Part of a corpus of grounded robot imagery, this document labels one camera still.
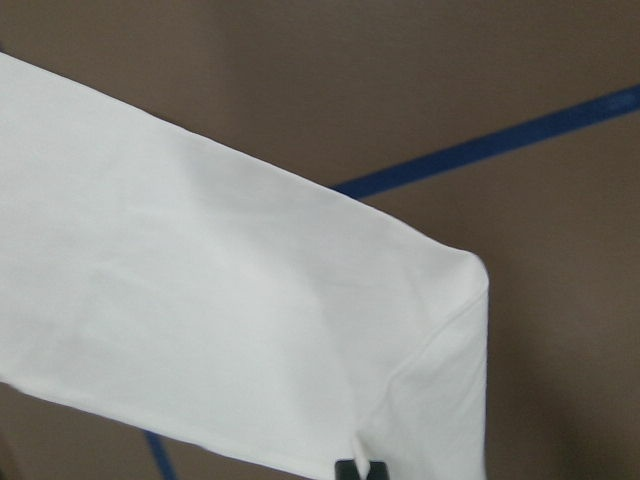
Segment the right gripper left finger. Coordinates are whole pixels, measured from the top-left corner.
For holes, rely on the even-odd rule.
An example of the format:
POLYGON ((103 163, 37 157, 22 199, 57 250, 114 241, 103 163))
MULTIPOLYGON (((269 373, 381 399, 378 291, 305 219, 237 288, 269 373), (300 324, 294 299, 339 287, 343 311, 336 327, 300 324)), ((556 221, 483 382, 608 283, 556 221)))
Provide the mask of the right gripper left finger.
POLYGON ((360 480, 354 460, 338 460, 334 465, 335 480, 360 480))

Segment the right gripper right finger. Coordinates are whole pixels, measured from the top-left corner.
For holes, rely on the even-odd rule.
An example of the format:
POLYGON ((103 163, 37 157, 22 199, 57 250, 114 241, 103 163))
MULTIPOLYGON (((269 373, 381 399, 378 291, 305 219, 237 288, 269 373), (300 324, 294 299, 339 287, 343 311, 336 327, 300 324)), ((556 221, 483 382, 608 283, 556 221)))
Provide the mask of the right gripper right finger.
POLYGON ((371 461, 369 463, 369 472, 367 480, 389 480, 389 471, 385 462, 371 461))

